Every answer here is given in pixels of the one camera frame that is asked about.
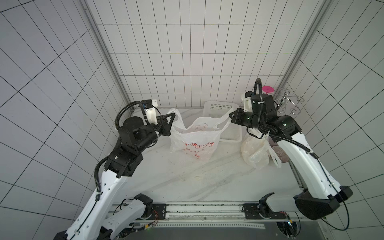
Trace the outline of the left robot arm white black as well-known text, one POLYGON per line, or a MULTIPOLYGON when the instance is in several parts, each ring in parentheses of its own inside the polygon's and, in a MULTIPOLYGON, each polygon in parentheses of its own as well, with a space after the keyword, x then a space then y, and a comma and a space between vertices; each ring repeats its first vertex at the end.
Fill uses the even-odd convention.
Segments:
POLYGON ((149 219, 153 200, 136 195, 128 206, 108 217, 115 197, 142 162, 143 152, 160 136, 169 137, 175 113, 157 116, 156 100, 134 101, 115 119, 119 137, 112 152, 94 170, 96 189, 75 222, 56 240, 114 240, 139 218, 149 219))

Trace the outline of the metal glass rack stand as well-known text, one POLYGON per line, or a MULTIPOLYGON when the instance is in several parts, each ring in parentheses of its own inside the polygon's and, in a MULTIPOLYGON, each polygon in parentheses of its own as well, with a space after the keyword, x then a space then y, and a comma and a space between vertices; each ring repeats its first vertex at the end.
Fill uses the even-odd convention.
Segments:
POLYGON ((302 108, 300 105, 305 102, 303 97, 292 94, 289 89, 285 88, 280 89, 273 96, 277 105, 278 116, 298 116, 301 113, 302 108))

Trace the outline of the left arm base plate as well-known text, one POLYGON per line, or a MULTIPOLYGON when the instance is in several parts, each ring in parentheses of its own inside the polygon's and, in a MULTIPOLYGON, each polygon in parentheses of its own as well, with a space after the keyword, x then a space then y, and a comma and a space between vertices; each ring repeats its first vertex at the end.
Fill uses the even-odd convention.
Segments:
POLYGON ((154 221, 164 220, 167 213, 167 204, 153 204, 151 214, 142 220, 154 221))

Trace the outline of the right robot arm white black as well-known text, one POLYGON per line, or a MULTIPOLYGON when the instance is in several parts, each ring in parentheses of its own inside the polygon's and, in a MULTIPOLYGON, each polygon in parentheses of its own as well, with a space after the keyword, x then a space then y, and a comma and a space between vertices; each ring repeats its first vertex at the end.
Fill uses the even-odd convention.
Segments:
POLYGON ((229 114, 231 122, 247 129, 257 129, 255 137, 271 138, 283 149, 305 183, 296 196, 270 193, 260 199, 273 212, 300 212, 310 220, 319 220, 334 213, 353 191, 342 186, 320 162, 308 144, 302 129, 291 116, 278 116, 273 96, 262 92, 262 81, 256 79, 253 91, 242 95, 243 108, 229 114))

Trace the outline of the pink wine glass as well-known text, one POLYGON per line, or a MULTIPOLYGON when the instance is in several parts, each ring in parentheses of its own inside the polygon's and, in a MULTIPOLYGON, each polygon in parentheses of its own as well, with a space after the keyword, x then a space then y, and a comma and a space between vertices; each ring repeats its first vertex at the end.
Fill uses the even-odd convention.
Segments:
POLYGON ((273 87, 270 87, 270 86, 263 86, 262 91, 266 94, 272 94, 275 92, 275 89, 273 87))

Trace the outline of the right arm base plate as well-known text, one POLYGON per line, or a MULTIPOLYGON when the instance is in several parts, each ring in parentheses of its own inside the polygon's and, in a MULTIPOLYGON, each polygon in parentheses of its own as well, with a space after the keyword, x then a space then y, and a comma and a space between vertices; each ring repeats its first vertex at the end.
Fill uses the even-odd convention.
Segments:
POLYGON ((247 220, 284 220, 286 215, 273 212, 267 204, 248 203, 243 204, 242 211, 247 220))

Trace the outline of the aluminium mounting rail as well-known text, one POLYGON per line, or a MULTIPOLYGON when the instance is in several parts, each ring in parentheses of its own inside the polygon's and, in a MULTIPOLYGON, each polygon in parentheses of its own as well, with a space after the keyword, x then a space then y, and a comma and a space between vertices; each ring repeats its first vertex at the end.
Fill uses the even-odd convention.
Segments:
POLYGON ((152 223, 153 227, 248 227, 256 228, 266 223, 287 223, 292 220, 296 224, 311 223, 312 220, 300 213, 287 212, 284 220, 247 220, 242 211, 243 202, 155 202, 167 204, 164 220, 137 219, 130 227, 140 228, 152 223))

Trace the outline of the white printed plastic bag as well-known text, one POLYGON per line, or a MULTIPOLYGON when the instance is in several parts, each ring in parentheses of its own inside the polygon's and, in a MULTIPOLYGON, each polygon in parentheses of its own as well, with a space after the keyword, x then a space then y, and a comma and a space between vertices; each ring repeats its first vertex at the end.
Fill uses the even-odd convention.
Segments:
POLYGON ((256 129, 250 129, 250 134, 241 145, 243 160, 256 170, 261 170, 270 162, 281 168, 282 162, 269 144, 269 135, 263 135, 256 129))

